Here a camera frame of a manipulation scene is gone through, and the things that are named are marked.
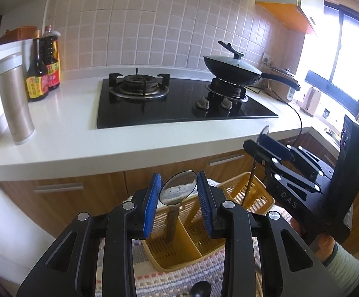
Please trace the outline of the right hand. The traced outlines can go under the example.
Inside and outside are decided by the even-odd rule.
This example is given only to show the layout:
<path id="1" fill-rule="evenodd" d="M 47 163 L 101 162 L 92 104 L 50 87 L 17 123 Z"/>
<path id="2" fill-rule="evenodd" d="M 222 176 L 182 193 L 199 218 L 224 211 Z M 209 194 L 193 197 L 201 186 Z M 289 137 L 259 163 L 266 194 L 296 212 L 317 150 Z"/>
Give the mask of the right hand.
<path id="1" fill-rule="evenodd" d="M 294 230 L 304 239 L 305 231 L 300 226 L 300 224 L 294 218 L 290 219 L 290 224 Z M 323 263 L 328 264 L 330 258 L 334 255 L 336 243 L 334 238 L 327 233 L 321 233 L 317 237 L 317 250 L 315 252 L 317 258 Z"/>

